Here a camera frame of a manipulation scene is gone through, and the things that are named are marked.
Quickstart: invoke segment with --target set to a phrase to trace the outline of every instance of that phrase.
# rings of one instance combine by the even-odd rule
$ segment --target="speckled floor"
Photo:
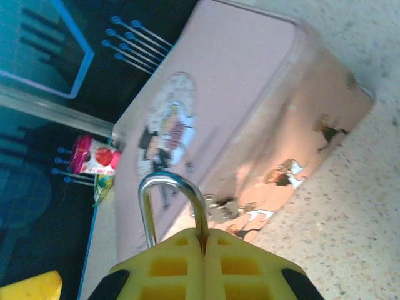
[[[304,267],[326,299],[399,299],[398,2],[243,2],[307,19],[377,94],[371,114],[273,217],[255,244]]]

